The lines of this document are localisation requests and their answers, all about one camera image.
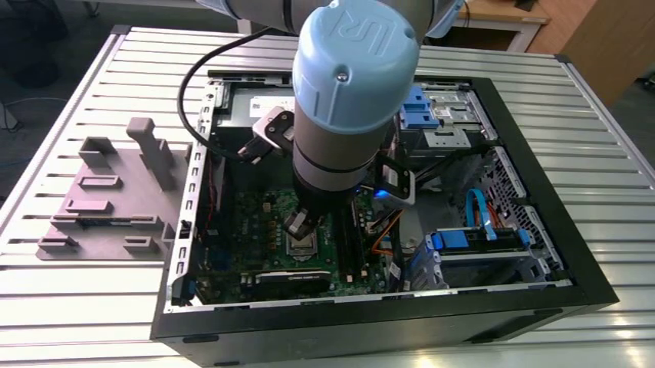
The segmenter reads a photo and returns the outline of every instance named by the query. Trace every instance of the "pcb board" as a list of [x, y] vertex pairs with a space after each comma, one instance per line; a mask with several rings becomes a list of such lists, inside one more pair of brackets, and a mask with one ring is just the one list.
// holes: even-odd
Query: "pcb board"
[[[230, 304], [266, 300], [254, 297], [245, 285], [258, 274], [274, 272], [318, 272], [330, 274], [330, 288], [318, 294], [287, 295], [285, 298], [337, 297], [385, 292], [380, 258], [365, 262], [354, 277], [341, 274], [341, 237], [335, 234], [333, 215], [302, 241], [289, 236], [285, 219], [297, 208], [293, 190], [235, 192], [229, 198], [230, 210], [210, 223], [206, 252], [198, 277], [198, 294], [205, 303]], [[365, 233], [373, 220], [373, 193], [362, 191], [354, 201], [354, 223]], [[354, 245], [354, 253], [368, 252], [366, 242]]]

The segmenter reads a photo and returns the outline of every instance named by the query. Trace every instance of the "ur robot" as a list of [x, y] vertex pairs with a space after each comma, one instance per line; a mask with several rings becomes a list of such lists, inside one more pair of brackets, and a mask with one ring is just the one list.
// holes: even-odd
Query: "ur robot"
[[378, 157], [390, 123], [408, 99], [424, 36], [450, 30], [465, 0], [198, 0], [237, 19], [299, 34], [293, 65], [295, 114], [281, 108], [285, 145], [262, 124], [255, 133], [293, 151], [299, 204], [285, 223], [303, 239], [326, 214], [348, 205], [376, 163], [381, 192], [414, 202], [414, 174]]

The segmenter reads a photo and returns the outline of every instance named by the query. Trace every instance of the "open pc tower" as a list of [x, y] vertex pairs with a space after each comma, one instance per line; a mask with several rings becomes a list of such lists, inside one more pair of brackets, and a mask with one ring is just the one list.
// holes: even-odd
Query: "open pc tower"
[[[210, 72], [199, 132], [237, 151], [293, 109], [290, 80]], [[194, 145], [153, 339], [201, 366], [506, 340], [618, 301], [492, 81], [417, 77], [413, 93], [381, 154], [417, 173], [416, 205], [397, 218], [365, 180], [302, 241], [291, 159]]]

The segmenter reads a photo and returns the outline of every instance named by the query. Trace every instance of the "motherboard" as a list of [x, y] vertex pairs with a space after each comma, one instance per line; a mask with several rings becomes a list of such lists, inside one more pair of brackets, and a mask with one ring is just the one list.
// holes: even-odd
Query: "motherboard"
[[203, 241], [197, 290], [205, 304], [386, 292], [385, 260], [365, 241], [370, 191], [301, 241], [283, 230], [297, 208], [293, 189], [234, 192], [225, 200]]

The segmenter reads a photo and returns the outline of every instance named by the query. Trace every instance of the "aluminum slotted table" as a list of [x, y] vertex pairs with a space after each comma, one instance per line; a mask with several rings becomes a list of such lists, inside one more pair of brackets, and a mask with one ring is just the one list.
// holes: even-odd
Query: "aluminum slotted table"
[[[89, 136], [129, 146], [126, 125], [145, 116], [173, 148], [191, 142], [178, 86], [201, 56], [238, 37], [115, 27], [0, 209], [0, 366], [195, 366], [149, 340], [163, 262], [41, 261], [37, 242]], [[289, 71], [295, 49], [294, 38], [270, 36], [210, 65]], [[191, 80], [190, 121], [206, 73]], [[420, 73], [493, 79], [622, 301], [506, 343], [270, 366], [655, 366], [655, 174], [576, 68], [550, 55], [426, 48]]]

